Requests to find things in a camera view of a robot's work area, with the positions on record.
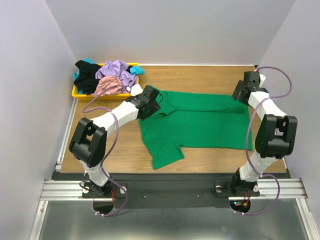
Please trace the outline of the green t-shirt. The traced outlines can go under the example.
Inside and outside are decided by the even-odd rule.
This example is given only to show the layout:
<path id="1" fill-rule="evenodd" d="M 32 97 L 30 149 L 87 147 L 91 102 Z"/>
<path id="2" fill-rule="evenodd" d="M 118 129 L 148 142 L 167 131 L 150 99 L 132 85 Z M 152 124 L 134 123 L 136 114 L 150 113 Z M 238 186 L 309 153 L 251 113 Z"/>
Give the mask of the green t-shirt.
<path id="1" fill-rule="evenodd" d="M 253 149 L 249 109 L 230 95 L 159 93 L 160 109 L 139 122 L 154 169 L 184 159 L 182 148 Z"/>

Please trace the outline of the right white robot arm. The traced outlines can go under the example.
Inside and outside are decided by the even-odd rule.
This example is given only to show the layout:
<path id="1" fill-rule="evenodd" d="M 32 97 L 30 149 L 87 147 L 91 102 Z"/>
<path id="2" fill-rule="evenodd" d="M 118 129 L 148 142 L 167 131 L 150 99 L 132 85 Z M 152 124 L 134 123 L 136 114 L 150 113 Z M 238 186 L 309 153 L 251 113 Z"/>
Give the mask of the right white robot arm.
<path id="1" fill-rule="evenodd" d="M 289 156 L 294 149 L 298 119 L 280 110 L 274 97 L 263 87 L 266 77 L 257 70 L 246 71 L 232 94 L 232 99 L 253 108 L 261 120 L 255 138 L 255 151 L 246 154 L 247 162 L 233 175 L 230 188 L 258 191 L 257 181 L 276 160 Z"/>

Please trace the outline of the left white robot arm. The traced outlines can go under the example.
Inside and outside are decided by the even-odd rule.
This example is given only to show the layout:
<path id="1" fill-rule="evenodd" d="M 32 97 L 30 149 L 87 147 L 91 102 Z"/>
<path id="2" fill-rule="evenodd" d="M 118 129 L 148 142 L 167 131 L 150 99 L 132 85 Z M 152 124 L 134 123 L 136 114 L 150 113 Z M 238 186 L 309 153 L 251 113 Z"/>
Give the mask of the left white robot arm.
<path id="1" fill-rule="evenodd" d="M 104 161 L 116 145 L 119 128 L 136 119 L 143 121 L 161 108 L 157 102 L 160 91 L 156 88 L 137 86 L 135 93 L 113 110 L 104 107 L 106 113 L 99 117 L 82 118 L 75 128 L 68 149 L 89 176 L 89 182 L 80 185 L 87 193 L 100 198 L 111 194 L 112 184 Z"/>

